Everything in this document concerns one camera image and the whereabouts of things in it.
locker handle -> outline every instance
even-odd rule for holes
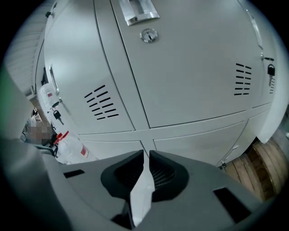
[[[151,0],[119,0],[119,4],[128,26],[159,18]]]
[[[59,88],[58,88],[57,82],[56,82],[54,74],[53,74],[52,65],[49,66],[49,72],[50,72],[50,75],[51,75],[52,85],[53,85],[55,94],[58,95],[59,94]]]
[[[251,23],[252,23],[252,25],[253,25],[254,31],[255,31],[255,33],[256,33],[258,46],[263,50],[262,37],[261,37],[261,34],[260,34],[259,27],[258,27],[258,25],[257,25],[257,23],[256,23],[256,20],[255,20],[255,18],[250,14],[250,12],[249,12],[248,9],[245,9],[245,11],[248,13],[249,18],[250,18],[250,20],[251,20]]]

white metal locker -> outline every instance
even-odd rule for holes
[[[127,152],[144,149],[140,141],[103,142],[82,141],[88,150],[98,159],[106,159],[122,155]]]
[[[53,23],[56,21],[60,13],[63,11],[63,9],[69,5],[69,0],[56,0],[54,1],[51,9],[50,9],[50,15],[48,16],[46,27],[45,27],[45,37],[49,33],[51,27],[53,26]]]
[[[49,82],[78,134],[134,130],[105,59],[92,1],[71,3],[61,12],[44,51]]]
[[[238,158],[246,151],[246,149],[256,138],[257,133],[262,128],[262,125],[264,124],[267,115],[268,111],[265,111],[251,117],[248,120],[241,136],[238,138],[233,148],[228,152],[227,156],[224,157],[226,163],[229,163],[230,161]]]
[[[260,51],[237,1],[154,0],[160,18],[132,26],[111,2],[150,127],[244,111],[260,97]],[[140,39],[147,28],[156,42]]]
[[[263,53],[264,57],[273,58],[274,61],[263,60],[263,71],[262,75],[262,96],[256,100],[254,106],[263,105],[269,102],[272,102],[273,95],[275,92],[275,83],[276,79],[270,79],[267,74],[268,65],[273,64],[276,68],[276,50],[273,40],[273,27],[269,20],[263,15],[263,13],[257,9],[250,1],[248,0],[238,0],[244,10],[247,10],[248,17],[256,23],[256,26],[259,30],[261,37],[261,47],[260,52]]]
[[[245,122],[195,135],[155,139],[156,149],[216,165],[237,141]]]

wall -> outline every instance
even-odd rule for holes
[[[0,137],[19,139],[33,105],[15,85],[4,65],[0,67],[0,108]]]

keyhole lock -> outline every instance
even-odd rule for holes
[[[140,38],[146,43],[152,43],[158,39],[158,33],[154,29],[145,29],[140,33]]]

locker vent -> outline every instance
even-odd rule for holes
[[[93,92],[90,92],[84,96],[84,99],[97,120],[107,119],[119,115],[116,108],[114,108],[108,91],[105,90],[105,85],[102,85]]]
[[[251,67],[236,63],[235,96],[249,95],[251,85]]]
[[[269,85],[269,94],[273,94],[274,89],[275,89],[275,79],[272,77],[271,83]]]

